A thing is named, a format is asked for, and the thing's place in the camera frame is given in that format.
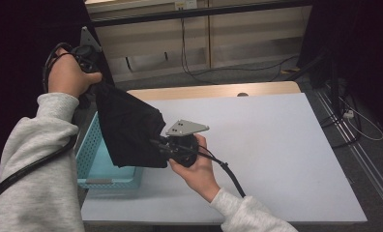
left hand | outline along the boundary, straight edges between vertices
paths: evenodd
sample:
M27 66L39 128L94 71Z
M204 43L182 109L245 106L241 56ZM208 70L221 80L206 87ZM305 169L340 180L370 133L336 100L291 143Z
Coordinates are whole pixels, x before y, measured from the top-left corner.
M63 48L56 51L58 56L63 53L67 53ZM64 55L53 64L49 74L48 92L64 93L79 98L91 84L101 80L102 74L100 72L85 73L80 69L72 55Z

table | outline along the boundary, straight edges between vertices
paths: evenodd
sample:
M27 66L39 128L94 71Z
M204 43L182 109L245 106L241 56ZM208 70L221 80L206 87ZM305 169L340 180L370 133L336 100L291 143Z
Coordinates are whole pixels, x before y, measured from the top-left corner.
M130 91L158 108L167 123L184 115L196 123L207 122L211 129L202 135L209 149L229 163L246 194L265 203L277 217L292 223L366 221L299 92L294 82ZM238 93L249 97L235 98ZM238 195L222 169L214 165L214 170L220 186ZM170 168L145 168L137 190L90 189L82 217L92 223L222 223L222 215Z

gray sweatshirt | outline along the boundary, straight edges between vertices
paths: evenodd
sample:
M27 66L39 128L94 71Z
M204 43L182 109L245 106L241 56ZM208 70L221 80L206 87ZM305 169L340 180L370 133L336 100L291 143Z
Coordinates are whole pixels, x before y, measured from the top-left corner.
M76 98L51 93L39 96L38 104L37 116L21 119L8 138L0 182L59 150L78 131L70 123L78 105ZM69 152L0 195L0 231L84 231L76 191L75 157ZM252 197L241 199L223 188L211 207L224 215L223 231L296 231Z

blue plastic bin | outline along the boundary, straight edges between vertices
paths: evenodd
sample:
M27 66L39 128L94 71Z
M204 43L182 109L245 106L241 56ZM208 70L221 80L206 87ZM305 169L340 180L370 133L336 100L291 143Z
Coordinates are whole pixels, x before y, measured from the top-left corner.
M76 155L77 183L85 189L137 189L143 168L113 165L104 144L98 112Z

cuff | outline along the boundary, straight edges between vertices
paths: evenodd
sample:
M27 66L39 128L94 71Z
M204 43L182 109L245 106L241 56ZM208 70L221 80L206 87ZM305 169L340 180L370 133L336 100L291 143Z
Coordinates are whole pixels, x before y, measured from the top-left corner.
M212 203L210 203L210 207L215 208L227 218L233 216L237 212L242 202L243 199L238 198L224 188L221 188Z
M68 94L50 93L40 95L38 104L37 118L49 117L70 122L74 116L74 110L79 105L79 100Z

